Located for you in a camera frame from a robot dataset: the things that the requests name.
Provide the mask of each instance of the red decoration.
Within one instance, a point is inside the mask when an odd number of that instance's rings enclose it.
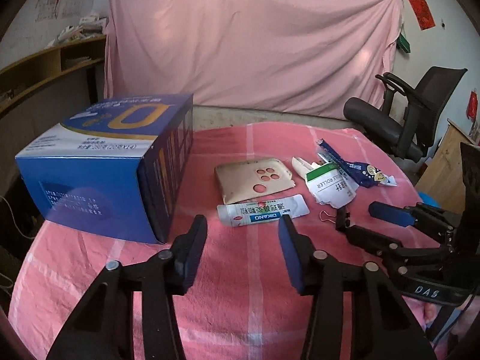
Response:
[[[472,91],[470,94],[469,105],[466,107],[466,117],[472,121],[477,120],[477,107],[479,105],[477,93]]]
[[[431,15],[426,0],[409,0],[409,2],[415,12],[420,29],[426,30],[435,27],[434,17]]]

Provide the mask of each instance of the box top panel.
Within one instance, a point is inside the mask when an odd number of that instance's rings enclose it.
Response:
[[[107,99],[52,127],[22,157],[142,157],[192,95]]]

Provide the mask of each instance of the pink sheet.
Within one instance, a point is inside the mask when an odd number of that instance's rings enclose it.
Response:
[[[344,119],[375,107],[401,0],[110,0],[105,97],[194,93],[200,105]]]
[[[349,161],[374,164],[393,175],[397,187],[359,188],[349,205],[352,221],[399,238],[407,247],[434,247],[435,242],[413,228],[401,228],[370,218],[368,205],[379,200],[397,206],[419,201],[409,180],[378,147],[355,130],[323,130],[303,125],[267,122],[195,132],[192,152],[179,191],[170,239],[185,232],[195,214],[208,220],[208,237],[193,287],[175,297],[178,325],[187,358],[299,359],[311,307],[290,285],[278,241],[277,222],[226,227],[218,220],[221,204],[214,167],[229,161],[277,157],[290,169],[292,156],[315,161],[315,142],[325,139]],[[294,176],[295,188],[272,196],[301,193],[310,214],[294,219],[299,232],[311,237],[340,261],[363,264],[379,260],[321,222],[329,206],[314,201],[305,183]],[[105,263],[147,260],[162,245],[105,238],[45,222],[23,263],[10,306],[9,319],[30,351],[43,360],[69,313]],[[421,325],[424,305],[408,301]],[[345,331],[351,328],[346,317]],[[143,359],[140,307],[134,315],[136,359]],[[345,344],[342,359],[350,358]]]

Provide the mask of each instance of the pink curtain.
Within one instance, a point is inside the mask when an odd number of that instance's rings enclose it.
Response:
[[[379,107],[401,0],[110,0],[105,97],[194,93],[200,105],[343,119]]]

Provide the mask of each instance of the beige phone case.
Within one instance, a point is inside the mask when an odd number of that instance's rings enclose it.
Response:
[[[215,167],[224,204],[293,188],[292,173],[276,158],[223,163]]]

